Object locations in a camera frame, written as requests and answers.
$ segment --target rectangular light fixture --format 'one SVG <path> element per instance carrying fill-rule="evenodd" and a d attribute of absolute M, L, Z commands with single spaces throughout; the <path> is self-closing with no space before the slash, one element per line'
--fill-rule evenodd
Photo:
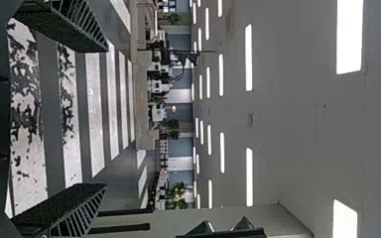
<path fill-rule="evenodd" d="M 194 83 L 191 84 L 191 101 L 194 101 Z"/>
<path fill-rule="evenodd" d="M 196 164 L 196 147 L 193 147 L 193 164 Z"/>
<path fill-rule="evenodd" d="M 360 71 L 363 51 L 363 0 L 338 0 L 336 73 Z"/>
<path fill-rule="evenodd" d="M 199 99 L 203 100 L 202 75 L 199 76 Z"/>
<path fill-rule="evenodd" d="M 211 155 L 212 154 L 212 148 L 211 148 L 211 125 L 208 125 L 206 127 L 206 130 L 207 130 L 207 138 L 208 138 L 208 154 Z"/>
<path fill-rule="evenodd" d="M 332 238 L 357 238 L 357 212 L 338 200 L 333 201 Z"/>
<path fill-rule="evenodd" d="M 246 91 L 253 90 L 252 54 L 252 24 L 249 24 L 245 29 Z"/>
<path fill-rule="evenodd" d="M 224 95 L 224 58 L 223 55 L 220 54 L 218 56 L 218 70 L 219 70 L 219 96 Z"/>
<path fill-rule="evenodd" d="M 157 37 L 159 35 L 159 11 L 155 10 L 154 15 L 154 31 Z"/>
<path fill-rule="evenodd" d="M 222 0 L 218 0 L 218 17 L 222 17 Z"/>
<path fill-rule="evenodd" d="M 253 206 L 253 151 L 246 149 L 246 205 Z"/>
<path fill-rule="evenodd" d="M 194 118 L 194 133 L 196 137 L 199 137 L 199 119 L 196 117 Z"/>
<path fill-rule="evenodd" d="M 209 8 L 205 8 L 205 39 L 209 40 Z"/>
<path fill-rule="evenodd" d="M 206 98 L 211 98 L 211 69 L 206 68 Z"/>
<path fill-rule="evenodd" d="M 197 209 L 200 209 L 200 194 L 197 195 L 196 203 L 197 203 Z"/>
<path fill-rule="evenodd" d="M 225 173 L 224 133 L 219 134 L 219 167 L 222 174 Z"/>
<path fill-rule="evenodd" d="M 200 120 L 200 144 L 203 145 L 203 121 Z"/>
<path fill-rule="evenodd" d="M 197 188 L 196 188 L 196 181 L 193 182 L 193 197 L 196 198 L 197 196 Z"/>
<path fill-rule="evenodd" d="M 196 155 L 196 174 L 199 175 L 199 155 Z"/>
<path fill-rule="evenodd" d="M 196 3 L 193 3 L 193 23 L 196 24 Z"/>
<path fill-rule="evenodd" d="M 208 207 L 209 209 L 212 209 L 212 180 L 210 179 L 208 181 Z"/>
<path fill-rule="evenodd" d="M 202 51 L 202 29 L 197 29 L 197 48 Z"/>

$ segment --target floor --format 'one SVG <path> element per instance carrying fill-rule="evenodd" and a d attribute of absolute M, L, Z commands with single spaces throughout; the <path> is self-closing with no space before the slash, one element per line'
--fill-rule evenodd
<path fill-rule="evenodd" d="M 77 182 L 108 185 L 102 210 L 146 205 L 156 165 L 154 152 L 135 146 L 130 33 L 116 13 L 122 3 L 90 3 L 108 32 L 107 54 L 78 54 L 10 21 L 9 217 Z"/>

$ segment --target light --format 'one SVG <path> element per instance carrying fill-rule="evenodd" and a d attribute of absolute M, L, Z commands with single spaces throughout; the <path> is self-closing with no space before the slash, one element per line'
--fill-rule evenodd
<path fill-rule="evenodd" d="M 156 32 L 156 37 L 159 35 L 159 12 L 157 10 L 154 11 L 154 30 Z"/>
<path fill-rule="evenodd" d="M 336 25 L 336 73 L 361 70 L 363 48 L 363 0 L 338 0 Z"/>
<path fill-rule="evenodd" d="M 222 17 L 222 0 L 218 0 L 218 17 Z"/>
<path fill-rule="evenodd" d="M 218 56 L 218 70 L 219 70 L 219 96 L 224 95 L 224 59 L 222 54 Z"/>
<path fill-rule="evenodd" d="M 199 99 L 203 100 L 202 75 L 199 76 Z"/>
<path fill-rule="evenodd" d="M 333 201 L 332 238 L 357 238 L 357 212 Z"/>
<path fill-rule="evenodd" d="M 208 181 L 208 208 L 212 209 L 212 180 Z"/>
<path fill-rule="evenodd" d="M 206 98 L 211 98 L 211 70 L 206 68 Z"/>
<path fill-rule="evenodd" d="M 193 164 L 196 164 L 196 147 L 193 147 Z"/>
<path fill-rule="evenodd" d="M 252 54 L 252 24 L 249 24 L 245 29 L 246 91 L 253 90 Z"/>
<path fill-rule="evenodd" d="M 253 151 L 246 149 L 246 205 L 253 206 Z"/>
<path fill-rule="evenodd" d="M 202 51 L 202 29 L 197 29 L 197 47 L 199 51 Z"/>
<path fill-rule="evenodd" d="M 200 209 L 200 194 L 197 195 L 197 209 Z"/>
<path fill-rule="evenodd" d="M 196 174 L 199 175 L 199 155 L 196 155 Z"/>
<path fill-rule="evenodd" d="M 196 181 L 193 182 L 193 197 L 196 198 L 197 196 L 197 189 L 196 189 Z"/>
<path fill-rule="evenodd" d="M 203 145 L 203 121 L 200 120 L 200 144 Z"/>
<path fill-rule="evenodd" d="M 208 137 L 208 154 L 212 154 L 212 149 L 211 149 L 211 125 L 208 125 L 207 128 L 207 137 Z"/>
<path fill-rule="evenodd" d="M 196 3 L 193 3 L 193 23 L 196 24 Z"/>
<path fill-rule="evenodd" d="M 194 83 L 191 84 L 191 101 L 194 101 Z"/>
<path fill-rule="evenodd" d="M 222 174 L 225 173 L 224 133 L 219 134 L 219 167 Z"/>
<path fill-rule="evenodd" d="M 205 8 L 205 39 L 209 40 L 209 9 Z"/>
<path fill-rule="evenodd" d="M 194 119 L 194 133 L 196 134 L 196 137 L 199 137 L 199 119 L 196 117 Z"/>

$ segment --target potted plant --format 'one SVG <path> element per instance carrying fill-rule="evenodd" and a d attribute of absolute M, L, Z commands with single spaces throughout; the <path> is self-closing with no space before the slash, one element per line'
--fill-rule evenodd
<path fill-rule="evenodd" d="M 181 19 L 182 17 L 177 13 L 166 14 L 163 18 L 159 18 L 159 20 L 169 21 L 171 25 L 177 24 Z"/>

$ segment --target white ceiling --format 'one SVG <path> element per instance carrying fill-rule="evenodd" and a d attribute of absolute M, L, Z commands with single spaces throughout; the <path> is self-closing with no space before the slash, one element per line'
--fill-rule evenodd
<path fill-rule="evenodd" d="M 234 13 L 235 31 L 225 36 Z M 198 192 L 208 206 L 245 205 L 245 149 L 254 152 L 254 202 L 280 201 L 316 237 L 330 238 L 332 202 L 359 214 L 359 237 L 381 236 L 381 1 L 365 0 L 365 66 L 335 73 L 336 0 L 202 0 L 197 29 L 204 34 L 210 9 L 210 39 L 204 50 L 224 53 L 224 96 L 218 96 L 218 54 L 204 54 L 194 69 L 206 78 L 211 98 L 195 97 L 194 116 L 212 128 L 212 156 L 196 139 Z M 253 25 L 253 91 L 245 91 L 244 28 Z M 247 115 L 254 125 L 248 127 Z M 219 133 L 225 133 L 225 175 L 220 173 Z"/>

